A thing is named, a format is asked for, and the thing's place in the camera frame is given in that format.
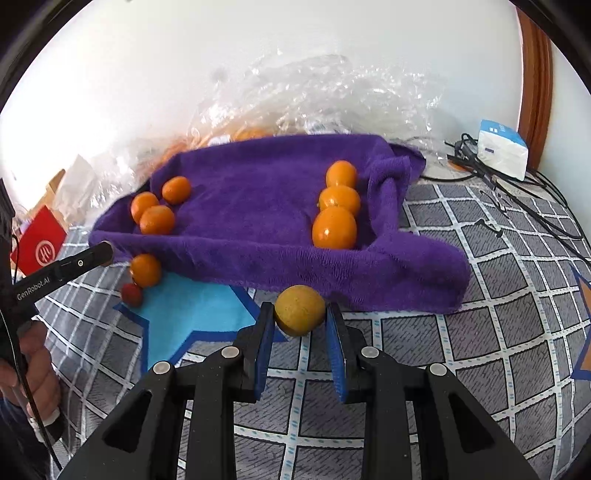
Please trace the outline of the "left hand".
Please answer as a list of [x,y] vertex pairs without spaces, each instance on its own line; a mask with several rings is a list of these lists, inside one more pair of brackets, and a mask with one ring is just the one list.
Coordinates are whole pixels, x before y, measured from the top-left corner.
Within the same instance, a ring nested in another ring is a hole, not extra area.
[[28,362],[26,380],[42,421],[48,421],[61,401],[61,387],[51,365],[51,355],[45,346],[47,327],[33,321],[20,336],[21,352]]

